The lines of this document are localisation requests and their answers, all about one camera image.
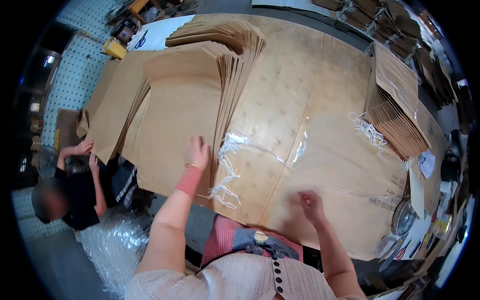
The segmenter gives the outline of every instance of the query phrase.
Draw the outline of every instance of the white pegboard wall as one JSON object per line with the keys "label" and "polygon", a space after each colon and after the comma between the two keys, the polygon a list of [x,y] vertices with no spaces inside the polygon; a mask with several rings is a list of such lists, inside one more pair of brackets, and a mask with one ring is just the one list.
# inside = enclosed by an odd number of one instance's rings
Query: white pegboard wall
{"label": "white pegboard wall", "polygon": [[54,145],[60,108],[81,109],[90,99],[108,59],[107,55],[100,53],[101,48],[98,42],[75,35],[63,52],[44,111],[43,145]]}
{"label": "white pegboard wall", "polygon": [[106,42],[112,26],[107,25],[105,16],[121,0],[71,0],[61,10],[56,21],[83,30],[90,36]]}
{"label": "white pegboard wall", "polygon": [[68,229],[62,220],[44,224],[36,217],[32,206],[32,190],[33,188],[26,188],[12,192],[13,209],[23,239],[34,240]]}

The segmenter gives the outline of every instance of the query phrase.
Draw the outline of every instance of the hand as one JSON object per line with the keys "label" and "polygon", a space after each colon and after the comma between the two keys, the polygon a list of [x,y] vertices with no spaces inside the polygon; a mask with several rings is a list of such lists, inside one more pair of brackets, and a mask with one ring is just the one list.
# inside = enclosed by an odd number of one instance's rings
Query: hand
{"label": "hand", "polygon": [[95,154],[90,153],[90,159],[88,161],[92,175],[98,176],[100,173],[100,167],[98,166],[98,157]]}
{"label": "hand", "polygon": [[186,164],[194,164],[201,171],[205,170],[210,159],[210,146],[202,144],[202,137],[199,135],[191,136],[188,139],[187,155],[185,157]]}
{"label": "hand", "polygon": [[93,139],[81,141],[75,146],[75,153],[73,155],[87,155],[93,147]]}
{"label": "hand", "polygon": [[316,227],[327,220],[324,213],[324,203],[322,198],[314,191],[298,192],[303,212],[307,220]]}

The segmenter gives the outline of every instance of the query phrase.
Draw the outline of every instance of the cream knit cardigan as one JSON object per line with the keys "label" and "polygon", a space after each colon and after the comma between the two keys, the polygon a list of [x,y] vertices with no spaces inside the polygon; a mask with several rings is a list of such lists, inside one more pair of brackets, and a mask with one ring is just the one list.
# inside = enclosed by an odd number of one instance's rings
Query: cream knit cardigan
{"label": "cream knit cardigan", "polygon": [[[277,277],[281,278],[281,283],[278,283]],[[285,300],[336,299],[318,270],[294,259],[274,261],[269,257],[249,253],[221,257],[196,276],[186,276],[170,270],[137,274],[127,286],[126,299],[271,300],[278,287],[283,291],[279,295]],[[362,299],[357,296],[345,298]]]}

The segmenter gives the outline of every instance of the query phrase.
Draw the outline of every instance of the concrete floor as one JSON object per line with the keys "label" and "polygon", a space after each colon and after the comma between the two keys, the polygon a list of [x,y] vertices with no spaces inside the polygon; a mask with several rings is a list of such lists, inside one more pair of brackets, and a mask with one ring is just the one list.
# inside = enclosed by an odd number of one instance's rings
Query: concrete floor
{"label": "concrete floor", "polygon": [[[243,13],[267,16],[308,26],[331,36],[334,36],[355,48],[364,51],[368,42],[348,33],[339,31],[332,26],[313,18],[294,12],[267,8],[252,8],[249,0],[222,1],[198,0],[197,13]],[[437,111],[435,103],[428,95],[419,91],[420,99],[427,109],[437,119],[445,133],[451,129],[450,124],[457,119],[456,110],[448,108],[442,113]],[[155,214],[165,202],[165,197],[157,195],[152,201],[149,213]],[[203,253],[203,248],[213,225],[215,213],[207,208],[193,205],[185,236],[187,245],[193,250]],[[71,231],[67,230],[49,237],[39,239],[29,244],[32,260],[38,267],[39,275],[51,290],[55,299],[110,299],[107,292],[103,292],[100,278],[93,265],[88,260],[79,243],[74,239]],[[371,272],[378,270],[379,264],[375,262],[354,261],[359,279],[364,283],[364,278]],[[384,275],[391,275],[398,265],[392,264]]]}

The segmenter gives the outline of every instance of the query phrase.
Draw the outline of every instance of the bubble wrap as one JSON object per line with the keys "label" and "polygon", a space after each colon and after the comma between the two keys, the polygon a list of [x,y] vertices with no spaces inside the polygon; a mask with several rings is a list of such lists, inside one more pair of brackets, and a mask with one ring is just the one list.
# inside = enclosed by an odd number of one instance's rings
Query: bubble wrap
{"label": "bubble wrap", "polygon": [[100,223],[80,232],[84,251],[100,275],[104,291],[118,299],[124,299],[127,283],[145,253],[151,224],[148,213],[117,205],[100,217]]}

